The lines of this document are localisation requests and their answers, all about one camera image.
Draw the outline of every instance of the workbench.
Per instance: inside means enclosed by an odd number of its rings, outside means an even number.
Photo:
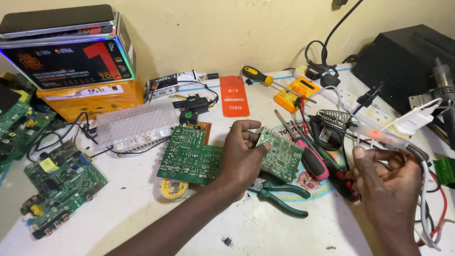
[[[350,64],[340,65],[338,69],[341,87],[349,82],[351,87],[359,88],[360,95],[366,91],[365,86],[350,72]],[[295,80],[291,71],[267,75],[283,85]],[[219,80],[203,82],[220,94]],[[301,121],[300,115],[291,115],[275,103],[273,97],[279,92],[278,87],[266,87],[255,82],[253,85],[245,84],[245,88],[249,117],[223,117],[221,101],[209,112],[199,115],[199,121],[212,123],[209,145],[223,146],[229,127],[236,120],[259,120],[265,126],[280,129],[282,125],[273,113],[274,109],[286,120]],[[202,86],[192,85],[180,89],[180,95],[198,93],[202,97],[214,98]],[[321,95],[313,99],[317,104],[309,102],[305,106],[309,114],[315,114],[319,109],[337,109]],[[455,157],[449,146],[428,128],[420,129],[411,141],[426,151],[430,159],[435,159],[434,153]],[[102,150],[83,135],[77,137],[76,144],[88,155]],[[354,144],[355,141],[346,138],[345,147],[351,166]],[[161,178],[156,177],[158,160],[164,149],[162,144],[138,156],[119,159],[109,152],[95,157],[92,164],[109,183],[53,235],[39,241],[32,238],[19,213],[22,203],[36,194],[36,189],[23,172],[29,161],[24,158],[14,162],[9,171],[0,174],[0,255],[103,255],[120,245],[179,204],[163,198],[158,190],[161,181]],[[429,186],[429,189],[433,189],[435,184],[430,183]],[[328,181],[324,181],[320,187],[324,187],[324,191],[310,191],[312,197],[309,200],[286,200],[292,207],[308,211],[309,217],[306,219],[288,216],[272,204],[259,201],[255,194],[249,192],[250,196],[245,195],[214,218],[178,255],[378,255],[379,246],[365,218],[361,202],[351,204],[345,201]],[[449,202],[446,218],[453,219],[455,194],[453,190],[443,188]],[[443,208],[442,196],[440,192],[431,193],[427,200],[436,224]],[[424,246],[421,247],[422,254],[452,254],[455,251],[451,239],[454,234],[455,225],[447,224],[439,243],[442,252]],[[224,245],[221,241],[223,236],[231,238],[235,247]]]

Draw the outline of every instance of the bubble wrap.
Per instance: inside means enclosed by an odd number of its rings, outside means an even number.
[[[100,146],[109,147],[141,136],[160,137],[169,128],[179,125],[169,98],[101,114],[96,118]]]

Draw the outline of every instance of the product box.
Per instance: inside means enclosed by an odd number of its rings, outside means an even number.
[[[111,26],[0,39],[0,52],[40,90],[133,80],[134,48],[116,17]]]
[[[98,114],[141,105],[144,86],[138,77],[130,81],[71,89],[36,90],[36,95],[72,123],[81,112],[87,112],[89,119],[94,119]]]

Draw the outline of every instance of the green circuit board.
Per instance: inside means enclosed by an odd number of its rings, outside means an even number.
[[[4,114],[0,113],[0,137],[3,136],[3,134],[5,134],[23,114],[30,110],[32,110],[30,105],[18,101],[8,110],[8,112]]]
[[[56,116],[54,111],[41,113],[31,108],[25,109],[26,112],[20,115],[16,112],[14,115],[17,115],[17,118],[14,119],[15,122],[0,136],[0,173],[14,160],[20,160],[24,157],[32,141],[43,132]]]
[[[24,169],[38,194],[25,201],[20,212],[36,239],[52,234],[107,184],[106,178],[87,159],[71,141],[66,141],[40,162]]]
[[[204,145],[206,132],[176,126],[164,153],[157,177],[209,184],[221,160],[221,147]]]
[[[262,131],[258,145],[269,142],[272,149],[262,159],[261,170],[269,172],[287,183],[291,183],[298,172],[303,148],[285,139],[268,128]]]

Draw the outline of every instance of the digital multimeter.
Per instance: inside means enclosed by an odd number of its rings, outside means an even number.
[[[288,85],[287,88],[305,95],[306,97],[310,97],[319,90],[319,86],[304,77],[299,77],[297,80]],[[298,107],[294,106],[297,97],[297,95],[290,91],[282,90],[275,96],[274,100],[283,108],[294,114],[298,110]]]

